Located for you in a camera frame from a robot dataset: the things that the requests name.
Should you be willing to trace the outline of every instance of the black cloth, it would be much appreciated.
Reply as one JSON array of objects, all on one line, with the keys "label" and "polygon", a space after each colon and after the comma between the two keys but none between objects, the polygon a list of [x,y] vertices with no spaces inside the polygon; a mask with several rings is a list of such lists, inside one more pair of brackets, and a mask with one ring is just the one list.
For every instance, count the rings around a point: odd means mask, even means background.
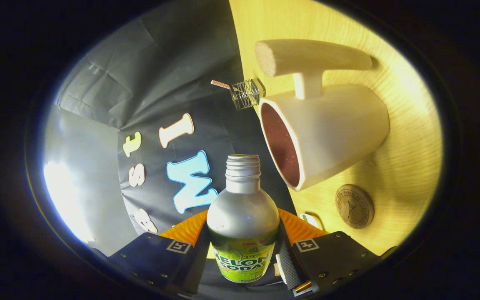
[{"label": "black cloth", "polygon": [[[139,209],[149,214],[158,234],[208,209],[205,205],[179,213],[173,196],[183,184],[166,175],[168,162],[192,158],[199,150],[206,152],[210,171],[198,175],[212,179],[202,194],[209,188],[217,192],[225,188],[227,155],[258,154],[261,188],[279,208],[296,213],[266,147],[257,114],[251,108],[235,110],[229,91],[210,84],[211,80],[244,80],[237,42],[226,1],[169,2],[99,42],[77,63],[61,88],[57,97],[61,108],[120,130],[120,188],[139,234],[143,229],[132,217]],[[194,133],[162,148],[159,128],[179,121],[184,113],[191,115]],[[122,146],[136,131],[141,133],[141,145],[127,157]],[[131,187],[128,171],[138,163],[145,166],[145,182]],[[274,276],[271,265],[263,279],[238,285],[219,274],[214,260],[207,260],[200,292],[194,298],[234,298],[238,292],[264,293],[272,299],[291,297],[278,281],[281,279]]]}]

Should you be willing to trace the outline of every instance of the green label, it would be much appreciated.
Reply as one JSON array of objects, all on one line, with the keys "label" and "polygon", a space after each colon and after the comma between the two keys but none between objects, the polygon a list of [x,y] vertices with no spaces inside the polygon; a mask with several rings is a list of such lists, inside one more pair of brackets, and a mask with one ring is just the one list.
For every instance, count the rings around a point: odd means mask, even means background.
[{"label": "green label", "polygon": [[231,239],[212,230],[212,247],[221,274],[234,283],[259,280],[270,263],[277,229],[253,239]]}]

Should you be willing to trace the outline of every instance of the round coaster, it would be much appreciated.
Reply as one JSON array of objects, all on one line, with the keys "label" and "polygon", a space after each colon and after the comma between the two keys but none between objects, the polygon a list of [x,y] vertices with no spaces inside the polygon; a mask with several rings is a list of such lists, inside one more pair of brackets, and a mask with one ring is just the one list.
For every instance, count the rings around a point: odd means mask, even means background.
[{"label": "round coaster", "polygon": [[373,220],[373,202],[358,186],[341,186],[337,190],[336,205],[343,221],[353,228],[364,228]]}]

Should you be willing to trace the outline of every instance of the gray wall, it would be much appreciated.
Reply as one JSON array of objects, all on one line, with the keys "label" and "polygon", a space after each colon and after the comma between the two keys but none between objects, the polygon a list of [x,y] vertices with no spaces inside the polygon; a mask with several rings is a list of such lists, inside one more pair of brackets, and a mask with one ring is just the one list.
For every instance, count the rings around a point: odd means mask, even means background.
[{"label": "gray wall", "polygon": [[53,106],[45,134],[44,163],[63,163],[70,171],[95,238],[88,245],[114,254],[137,237],[120,191],[118,130]]}]

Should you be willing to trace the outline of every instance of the silver bottle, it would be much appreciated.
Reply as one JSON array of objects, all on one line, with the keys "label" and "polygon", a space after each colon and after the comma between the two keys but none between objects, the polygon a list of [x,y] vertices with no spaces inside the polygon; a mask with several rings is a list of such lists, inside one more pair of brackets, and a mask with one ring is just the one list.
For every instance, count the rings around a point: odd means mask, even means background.
[{"label": "silver bottle", "polygon": [[226,188],[208,209],[207,225],[218,267],[235,283],[260,279],[275,244],[279,212],[260,188],[260,174],[258,155],[229,155]]}]

